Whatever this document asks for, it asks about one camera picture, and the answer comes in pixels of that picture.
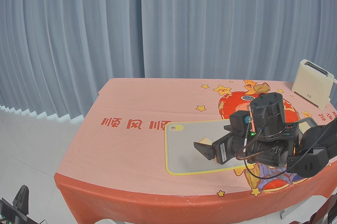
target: toaster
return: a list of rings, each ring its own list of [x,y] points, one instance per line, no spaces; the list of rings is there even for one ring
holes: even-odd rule
[[[333,83],[337,83],[333,74],[303,59],[298,67],[292,92],[304,97],[320,110],[324,110],[326,104],[330,103]]]

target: toaster slot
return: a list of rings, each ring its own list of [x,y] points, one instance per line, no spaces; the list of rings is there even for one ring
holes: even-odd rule
[[[306,66],[308,66],[309,68],[319,72],[320,74],[324,75],[324,76],[328,76],[328,72],[324,69],[322,69],[321,67],[319,66],[316,66],[315,64],[311,63],[310,61],[307,61],[304,63]]]

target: floor tile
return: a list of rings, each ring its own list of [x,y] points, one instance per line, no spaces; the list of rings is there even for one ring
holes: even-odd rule
[[[110,219],[102,219],[95,224],[124,224],[125,222],[120,222],[120,221],[113,221]]]
[[[247,220],[244,222],[236,223],[236,224],[266,224],[266,217],[255,218],[252,220]]]
[[[295,220],[298,222],[306,222],[325,202],[326,198],[323,196],[312,196],[301,207],[284,219],[281,219],[280,212],[267,215],[267,224],[289,224]]]
[[[12,203],[22,185],[29,189],[28,216],[40,223],[55,187],[54,178],[11,157],[0,180],[0,197]]]
[[[8,114],[9,114],[9,112],[7,112],[4,107],[1,107],[0,108],[0,122],[5,121]]]
[[[48,117],[34,121],[13,157],[51,176],[55,174],[81,121],[59,122]]]
[[[7,154],[5,151],[2,151],[0,149],[0,181],[2,177],[4,176],[3,172],[5,171],[10,159],[11,159],[11,156]]]
[[[58,188],[54,188],[44,218],[48,224],[77,224]]]
[[[0,124],[0,149],[12,155],[35,120],[29,113],[9,112]]]

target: table leg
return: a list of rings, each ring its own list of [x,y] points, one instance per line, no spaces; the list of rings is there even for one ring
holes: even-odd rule
[[[298,209],[301,205],[303,205],[307,200],[309,200],[309,198],[307,198],[304,201],[299,202],[297,205],[293,205],[287,209],[284,209],[281,211],[281,219],[284,219],[286,216],[288,216],[289,214],[291,214],[292,212],[294,212],[296,209]]]

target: curtain fold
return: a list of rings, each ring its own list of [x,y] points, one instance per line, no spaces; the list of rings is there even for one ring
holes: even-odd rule
[[[303,58],[337,76],[336,12],[337,0],[0,0],[0,105],[74,118],[114,77],[294,81]]]
[[[144,77],[141,0],[0,0],[0,104],[85,116],[110,78]]]
[[[294,81],[304,58],[337,76],[336,4],[142,0],[145,76]]]

